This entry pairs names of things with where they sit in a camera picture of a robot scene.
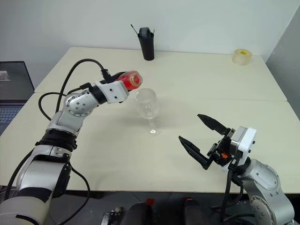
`black cable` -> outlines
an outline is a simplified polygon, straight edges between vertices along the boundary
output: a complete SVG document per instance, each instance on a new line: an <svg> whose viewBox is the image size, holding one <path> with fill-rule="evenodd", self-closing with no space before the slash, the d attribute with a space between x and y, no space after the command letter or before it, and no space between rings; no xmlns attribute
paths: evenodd
<svg viewBox="0 0 300 225"><path fill-rule="evenodd" d="M73 93L73 92L75 92L75 91L78 91L78 90L81 90L81 87L72 89L72 90L69 91L67 94L69 95L69 94L71 94L71 93Z"/></svg>
<svg viewBox="0 0 300 225"><path fill-rule="evenodd" d="M41 113L48 119L48 120L51 120L51 118L45 113L45 111L43 110L42 108L42 100L45 96L47 95L59 95L58 92L48 92L48 93L45 93L43 94L41 97L39 97L38 99L38 108L39 110L41 111Z"/></svg>
<svg viewBox="0 0 300 225"><path fill-rule="evenodd" d="M57 100L57 104L56 104L55 113L57 113L57 112L59 111L59 109L60 109L60 101L61 101L63 92L64 92L64 90L65 90L66 84L67 84L67 82L68 82L68 80L69 80L71 74L72 74L73 71L76 69L76 67L77 67L79 64L83 63L83 62L94 62L94 63L96 63L96 64L101 68L101 71L105 71L104 67L103 67L98 61L93 60L93 59L83 59L83 60L79 60L78 62L76 62L76 63L72 66L71 70L69 71L69 73L68 73L68 75L67 75L67 77L66 77L66 79L65 79L65 81L64 81L64 83L63 83L63 85L62 85L62 87L61 87L60 95L58 96L58 100Z"/></svg>
<svg viewBox="0 0 300 225"><path fill-rule="evenodd" d="M227 182L226 182L225 195L224 195L224 198L223 198L222 207L221 207L221 213L220 213L221 223L223 222L223 219L224 219L226 204L227 204L227 201L228 201L228 198L229 198L229 192L230 192L230 186L231 186L232 176L233 176L233 171L229 170L228 174L227 174Z"/></svg>
<svg viewBox="0 0 300 225"><path fill-rule="evenodd" d="M72 219L74 216L76 216L76 214L80 211L80 210L82 210L83 209L83 207L86 205L86 203L88 203L88 201L89 201L89 198L90 198L90 186L89 186L89 183L88 183L88 181L86 180L86 178L82 175L82 174L80 174L76 169L74 169L73 167L72 167L72 171L74 172L74 173L76 173L78 176L80 176L83 180L84 180L84 182L85 182L85 184L86 184L86 187L87 187L87 189L88 189L88 192L87 192L87 195L86 195L86 199L85 199L85 201L84 201L84 203L71 215L71 216L69 216L67 219L65 219L64 221L62 221L62 222L60 222L59 224L57 224L57 225L63 225L63 224L65 224L66 222L68 222L70 219Z"/></svg>
<svg viewBox="0 0 300 225"><path fill-rule="evenodd" d="M241 222L243 225L254 225L253 223L251 223L250 221L248 220L245 220L245 219L241 219L241 218L234 218L233 220L237 220L239 222Z"/></svg>
<svg viewBox="0 0 300 225"><path fill-rule="evenodd" d="M244 193L244 186L241 185L240 186L240 193L238 194L238 196L235 199L233 199L231 202L226 204L226 208L235 205L242 198L243 193ZM220 208L222 208L221 205L211 207L212 210L218 210Z"/></svg>
<svg viewBox="0 0 300 225"><path fill-rule="evenodd" d="M17 176L19 170L21 169L21 167L23 166L23 164L26 162L26 160L30 157L30 155L32 154L33 150L31 150L23 159L22 161L19 163L19 165L16 167L13 175L11 176L9 182L8 182L8 185L7 185L7 188L6 188L6 191L5 191L5 195L4 195L4 200L7 200L8 197L9 197L9 192L10 192L10 189L14 183L14 180L15 180L15 177Z"/></svg>
<svg viewBox="0 0 300 225"><path fill-rule="evenodd" d="M254 214L252 214L252 213L235 214L235 215L225 218L223 222L227 223L230 220L237 219L240 217L254 217Z"/></svg>

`clear wine glass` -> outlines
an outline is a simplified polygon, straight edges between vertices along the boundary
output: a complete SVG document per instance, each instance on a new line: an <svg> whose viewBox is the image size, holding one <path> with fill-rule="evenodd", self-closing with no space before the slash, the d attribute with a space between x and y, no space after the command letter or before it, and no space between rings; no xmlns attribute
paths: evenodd
<svg viewBox="0 0 300 225"><path fill-rule="evenodd" d="M158 135L161 129L155 124L154 118L158 115L159 104L154 90L149 88L139 89L135 95L135 100L139 114L149 121L147 133Z"/></svg>

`table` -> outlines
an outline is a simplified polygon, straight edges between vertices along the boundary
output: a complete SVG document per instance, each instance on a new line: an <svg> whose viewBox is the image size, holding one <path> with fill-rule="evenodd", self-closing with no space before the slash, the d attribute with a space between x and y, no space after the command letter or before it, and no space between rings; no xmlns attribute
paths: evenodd
<svg viewBox="0 0 300 225"><path fill-rule="evenodd" d="M149 136L146 121L134 108L134 94L122 104L103 104L86 118L77 138L72 165L99 191L224 192L226 174L212 164L205 171L181 146L178 136L192 141L204 154L221 136L196 117L209 115L225 126L258 130L250 157L276 169L282 189L298 193L300 122L286 101L197 99L174 89L159 89L162 132ZM0 185L6 185L21 159L44 135L48 121L38 110L35 93L0 137ZM43 106L53 115L57 96L44 98ZM84 182L71 175L68 189L85 190ZM232 185L232 192L239 188Z"/></svg>
<svg viewBox="0 0 300 225"><path fill-rule="evenodd" d="M84 58L98 60L112 75L137 70L144 79L142 86L160 94L181 95L188 91L194 101L199 98L286 101L261 56L253 56L251 64L239 66L226 54L155 52L155 59L146 61L140 50L82 47L70 48L35 92L60 91L71 67ZM65 91L102 79L99 67L85 62L74 71Z"/></svg>

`red liquid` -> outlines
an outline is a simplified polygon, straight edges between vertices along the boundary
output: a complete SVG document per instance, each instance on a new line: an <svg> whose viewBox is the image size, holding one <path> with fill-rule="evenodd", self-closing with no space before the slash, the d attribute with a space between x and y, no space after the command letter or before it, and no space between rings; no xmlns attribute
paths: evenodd
<svg viewBox="0 0 300 225"><path fill-rule="evenodd" d="M137 71L132 70L132 71L123 73L117 79L117 81L123 81L127 90L134 90L134 89L137 89L142 84L143 79Z"/></svg>

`laptop screen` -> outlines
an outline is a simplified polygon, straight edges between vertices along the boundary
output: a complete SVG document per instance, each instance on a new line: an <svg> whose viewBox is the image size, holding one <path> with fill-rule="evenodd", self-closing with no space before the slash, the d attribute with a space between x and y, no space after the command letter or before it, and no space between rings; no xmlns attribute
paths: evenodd
<svg viewBox="0 0 300 225"><path fill-rule="evenodd" d="M0 103L25 103L33 93L23 61L0 62Z"/></svg>

